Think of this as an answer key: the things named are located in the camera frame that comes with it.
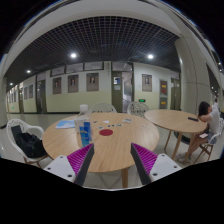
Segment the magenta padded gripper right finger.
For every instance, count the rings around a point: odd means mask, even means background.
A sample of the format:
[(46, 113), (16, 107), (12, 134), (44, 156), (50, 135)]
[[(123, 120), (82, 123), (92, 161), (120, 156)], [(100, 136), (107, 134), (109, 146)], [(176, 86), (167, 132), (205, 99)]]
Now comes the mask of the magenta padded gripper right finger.
[(135, 143), (131, 144), (131, 155), (143, 185), (181, 170), (181, 167), (166, 154), (156, 154)]

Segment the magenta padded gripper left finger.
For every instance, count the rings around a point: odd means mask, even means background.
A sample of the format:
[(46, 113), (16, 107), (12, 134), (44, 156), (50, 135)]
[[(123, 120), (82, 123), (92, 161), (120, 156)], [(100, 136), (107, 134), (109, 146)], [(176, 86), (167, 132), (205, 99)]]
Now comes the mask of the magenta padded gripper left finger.
[(89, 144), (68, 156), (59, 155), (44, 170), (82, 186), (93, 155), (94, 145)]

